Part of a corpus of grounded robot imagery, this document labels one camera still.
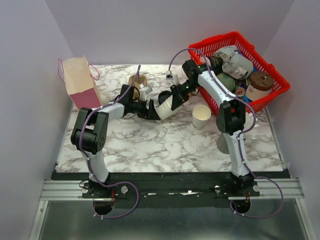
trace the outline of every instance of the red basket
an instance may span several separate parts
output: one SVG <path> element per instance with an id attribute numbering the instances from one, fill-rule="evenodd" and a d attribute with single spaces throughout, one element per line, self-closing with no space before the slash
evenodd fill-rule
<path id="1" fill-rule="evenodd" d="M 290 88 L 290 84 L 284 79 L 283 76 L 277 72 L 276 68 L 272 64 L 268 64 L 256 51 L 255 46 L 250 44 L 239 32 L 233 31 L 227 34 L 217 35 L 209 37 L 203 41 L 191 44 L 189 48 L 199 49 L 206 56 L 212 56 L 216 50 L 229 45 L 236 45 L 238 50 L 259 70 L 266 72 L 274 79 L 274 86 L 272 92 L 259 100 L 252 101 L 249 105 L 255 112 L 261 111 L 268 103 L 272 101 L 279 94 L 284 93 Z M 200 65 L 200 54 L 198 52 L 189 50 L 191 58 Z M 209 95 L 209 93 L 202 87 L 199 88 L 199 92 L 209 105 L 215 115 L 218 114 L 219 106 Z"/>

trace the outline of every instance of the pink paper bag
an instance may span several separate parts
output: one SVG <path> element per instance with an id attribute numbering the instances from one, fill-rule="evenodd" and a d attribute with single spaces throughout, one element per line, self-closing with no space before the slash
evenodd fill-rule
<path id="1" fill-rule="evenodd" d="M 64 60 L 62 71 L 66 91 L 78 109 L 103 105 L 85 56 Z"/>

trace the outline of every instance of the green ball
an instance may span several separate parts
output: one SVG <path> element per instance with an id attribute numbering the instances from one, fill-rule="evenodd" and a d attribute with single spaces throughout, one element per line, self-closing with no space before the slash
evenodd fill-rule
<path id="1" fill-rule="evenodd" d="M 232 76 L 222 72 L 218 74 L 216 77 L 230 92 L 233 92 L 235 90 L 236 81 Z"/>

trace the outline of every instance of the marble tabletop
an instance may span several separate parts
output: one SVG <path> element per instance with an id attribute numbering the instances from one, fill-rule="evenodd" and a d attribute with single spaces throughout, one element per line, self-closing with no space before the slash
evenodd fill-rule
<path id="1" fill-rule="evenodd" d="M 138 65 L 97 65 L 100 80 L 96 81 L 102 101 L 106 104 L 127 84 Z M 142 65 L 140 74 L 146 75 L 153 91 L 148 99 L 158 106 L 158 94 L 173 84 L 166 80 L 168 65 Z M 180 65 L 171 70 L 180 82 L 185 76 Z M 211 116 L 206 126 L 197 130 L 192 126 L 192 110 L 206 105 L 201 95 L 192 96 L 177 113 L 160 122 L 125 116 L 109 123 L 106 143 L 102 150 L 110 172 L 229 172 L 230 156 L 220 152 L 216 141 L 220 132 L 216 117 Z M 58 157 L 57 172 L 88 172 L 86 162 L 71 144 L 71 133 L 78 115 L 74 106 Z M 245 136 L 245 149 L 253 171 L 282 171 L 269 120 L 265 110 L 257 113 L 254 129 Z"/>

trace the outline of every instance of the white wall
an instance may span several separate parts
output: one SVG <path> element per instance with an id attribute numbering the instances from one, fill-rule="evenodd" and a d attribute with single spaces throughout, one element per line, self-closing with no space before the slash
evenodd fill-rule
<path id="1" fill-rule="evenodd" d="M 42 0 L 1 1 L 0 31 L 0 233 L 25 240 L 71 107 L 58 58 L 72 53 Z"/>
<path id="2" fill-rule="evenodd" d="M 291 89 L 270 105 L 275 131 L 290 172 L 299 177 L 320 239 L 320 1 L 296 0 L 264 58 Z"/>
<path id="3" fill-rule="evenodd" d="M 168 64 L 190 44 L 231 31 L 263 54 L 294 0 L 46 2 L 75 56 L 94 64 Z"/>

